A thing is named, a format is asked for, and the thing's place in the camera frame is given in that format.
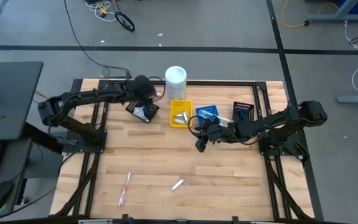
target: desk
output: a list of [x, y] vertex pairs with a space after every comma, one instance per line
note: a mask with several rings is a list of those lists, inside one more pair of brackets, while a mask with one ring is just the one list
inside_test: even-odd
[[[3, 142], [0, 161], [0, 183], [9, 181], [26, 168], [32, 140], [61, 153], [56, 139], [26, 122], [42, 62], [0, 63], [0, 142]], [[11, 212], [25, 187], [25, 172], [14, 180], [14, 189], [0, 210], [0, 215]]]
[[[84, 79], [80, 90], [97, 88], [99, 82]], [[217, 105], [220, 115], [231, 117], [233, 101], [255, 104], [252, 88], [241, 86], [241, 82], [199, 83], [202, 85], [187, 86], [186, 98], [192, 100], [193, 108]], [[271, 112], [283, 110], [287, 104], [283, 83], [266, 82], [266, 87]], [[126, 105], [110, 105], [108, 137], [98, 167], [91, 218], [121, 218], [127, 213], [134, 219], [231, 220], [238, 216], [240, 220], [273, 220], [265, 162], [258, 145], [208, 143], [205, 152], [199, 153], [194, 146], [196, 138], [188, 129], [170, 127], [167, 99], [165, 96], [156, 103], [160, 109], [150, 124], [125, 111]], [[263, 103], [261, 107], [266, 116]], [[80, 106], [75, 118], [90, 122], [92, 111], [93, 105]], [[50, 213], [58, 212], [76, 189], [82, 161], [83, 154], [76, 154], [62, 167]], [[291, 156], [281, 157], [281, 161], [287, 189], [305, 213], [313, 217], [302, 164]], [[131, 170], [125, 205], [118, 207]], [[181, 177], [186, 178], [185, 184], [171, 192]], [[80, 213], [84, 211], [84, 198]], [[281, 197], [278, 206], [283, 217]]]

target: black desk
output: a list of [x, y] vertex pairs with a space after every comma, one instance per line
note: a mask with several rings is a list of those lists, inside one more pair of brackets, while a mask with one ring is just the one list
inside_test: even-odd
[[[57, 154], [57, 140], [26, 122], [42, 62], [0, 63], [0, 141], [5, 147], [0, 165], [0, 182], [11, 180], [26, 168], [32, 140]], [[22, 196], [25, 172], [14, 180], [14, 189], [0, 215], [11, 212]]]
[[26, 168], [31, 148], [31, 139], [9, 141], [4, 148], [0, 164], [0, 183], [13, 179], [20, 172], [22, 172], [22, 175], [13, 181], [14, 188], [7, 202], [2, 209], [0, 209], [0, 215], [11, 212], [17, 203], [21, 191], [21, 184], [24, 181], [25, 172], [23, 172], [23, 170]]

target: white object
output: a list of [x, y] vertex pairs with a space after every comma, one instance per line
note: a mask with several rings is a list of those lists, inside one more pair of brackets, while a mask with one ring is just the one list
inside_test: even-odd
[[180, 66], [172, 66], [165, 72], [166, 91], [169, 100], [186, 98], [187, 72]]
[[121, 197], [119, 198], [119, 203], [118, 203], [118, 206], [122, 206], [125, 202], [124, 198], [125, 198], [125, 193], [129, 187], [129, 180], [130, 180], [130, 176], [131, 176], [131, 172], [128, 173], [128, 178], [126, 180], [126, 185], [125, 187], [123, 188], [123, 191], [122, 191], [122, 194], [121, 194]]
[[[109, 1], [103, 1], [101, 3], [95, 3], [95, 4], [87, 4], [87, 2], [85, 2], [86, 6], [89, 7], [89, 10], [91, 10], [92, 12], [94, 12], [94, 15], [105, 21], [105, 22], [115, 22], [116, 21], [116, 18], [114, 18], [113, 20], [108, 20], [108, 19], [104, 19], [104, 18], [101, 18], [100, 16], [97, 15], [97, 12], [100, 12], [101, 9], [100, 8], [103, 8], [103, 7], [106, 7], [106, 8], [109, 8], [111, 7], [111, 2]], [[115, 13], [113, 12], [105, 12], [105, 14], [113, 14], [115, 15]]]
[[172, 191], [175, 191], [180, 185], [182, 185], [186, 181], [184, 178], [181, 178], [175, 185], [172, 187]]

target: table leg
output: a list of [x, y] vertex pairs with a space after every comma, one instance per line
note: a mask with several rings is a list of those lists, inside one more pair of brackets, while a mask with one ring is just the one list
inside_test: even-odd
[[49, 136], [48, 134], [44, 133], [43, 131], [39, 130], [37, 127], [29, 123], [25, 123], [22, 137], [31, 138], [35, 143], [46, 147], [52, 152], [55, 152], [60, 155], [62, 153], [63, 145], [58, 143], [56, 138]]

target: yellow cable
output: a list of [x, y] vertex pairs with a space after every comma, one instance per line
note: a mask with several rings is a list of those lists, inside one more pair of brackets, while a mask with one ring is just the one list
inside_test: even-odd
[[43, 98], [49, 99], [45, 94], [43, 94], [41, 91], [36, 90], [35, 93]]
[[[302, 24], [298, 24], [298, 25], [288, 25], [285, 20], [284, 20], [284, 11], [285, 11], [285, 8], [286, 8], [286, 5], [288, 4], [288, 1], [289, 0], [286, 0], [285, 4], [284, 4], [284, 7], [283, 7], [283, 10], [281, 10], [281, 21], [282, 23], [284, 24], [284, 26], [286, 27], [289, 27], [289, 28], [298, 28], [298, 27], [302, 27], [302, 26], [305, 26], [306, 23], [302, 23]], [[327, 2], [327, 3], [324, 3], [323, 5], [320, 6], [319, 10], [318, 10], [318, 14], [320, 15], [321, 13], [321, 10], [323, 9], [324, 6], [327, 6], [327, 5], [332, 5], [334, 6], [336, 9], [339, 9], [334, 3], [332, 2]]]

